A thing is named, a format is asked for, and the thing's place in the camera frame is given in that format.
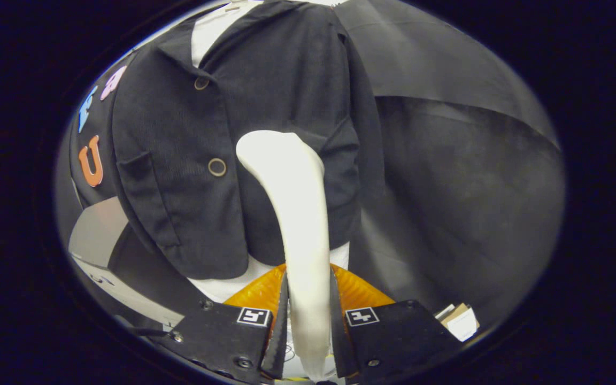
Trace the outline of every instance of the white paper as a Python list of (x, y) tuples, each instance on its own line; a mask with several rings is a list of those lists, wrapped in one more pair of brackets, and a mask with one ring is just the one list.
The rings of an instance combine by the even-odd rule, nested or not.
[(448, 331), (460, 341), (466, 341), (477, 332), (477, 319), (474, 310), (468, 309), (454, 319), (448, 321)]

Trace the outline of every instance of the white curved object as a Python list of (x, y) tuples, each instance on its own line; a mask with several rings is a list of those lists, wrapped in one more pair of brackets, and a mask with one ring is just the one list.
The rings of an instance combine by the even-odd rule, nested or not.
[(276, 131), (242, 136), (237, 156), (265, 189), (279, 222), (296, 355), (311, 380), (325, 380), (330, 346), (325, 166), (296, 134)]

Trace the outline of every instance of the jacket sleeve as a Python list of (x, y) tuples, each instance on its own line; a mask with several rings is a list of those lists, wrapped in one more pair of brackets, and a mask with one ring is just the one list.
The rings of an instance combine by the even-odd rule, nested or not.
[(357, 163), (361, 197), (377, 199), (384, 194), (384, 150), (377, 104), (360, 55), (345, 29), (340, 34), (349, 62), (350, 116), (360, 142)]

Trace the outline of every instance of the mannequin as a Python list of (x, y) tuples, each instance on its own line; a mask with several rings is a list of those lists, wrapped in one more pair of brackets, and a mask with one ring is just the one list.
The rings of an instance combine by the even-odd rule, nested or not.
[[(335, 3), (333, 0), (310, 0), (310, 3), (322, 5)], [(254, 7), (262, 4), (262, 0), (232, 0), (227, 5), (206, 14), (196, 20), (194, 29), (191, 32), (191, 63), (198, 67), (201, 59), (208, 52), (215, 40), (229, 28), (235, 21), (249, 13)], [(330, 263), (349, 269), (349, 243), (343, 244), (330, 251)], [(246, 287), (247, 284), (272, 270), (274, 266), (265, 265), (249, 255), (249, 268), (246, 273), (230, 280), (193, 280), (198, 290), (203, 292), (208, 298), (215, 302), (225, 302)]]

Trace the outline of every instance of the jacket button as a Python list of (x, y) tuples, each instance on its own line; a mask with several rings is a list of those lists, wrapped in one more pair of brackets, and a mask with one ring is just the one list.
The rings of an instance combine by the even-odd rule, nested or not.
[(194, 82), (194, 88), (201, 91), (208, 86), (208, 83), (210, 83), (210, 80), (206, 78), (196, 78), (196, 81)]
[(227, 173), (227, 164), (222, 159), (213, 158), (208, 162), (208, 172), (216, 177), (222, 177)]

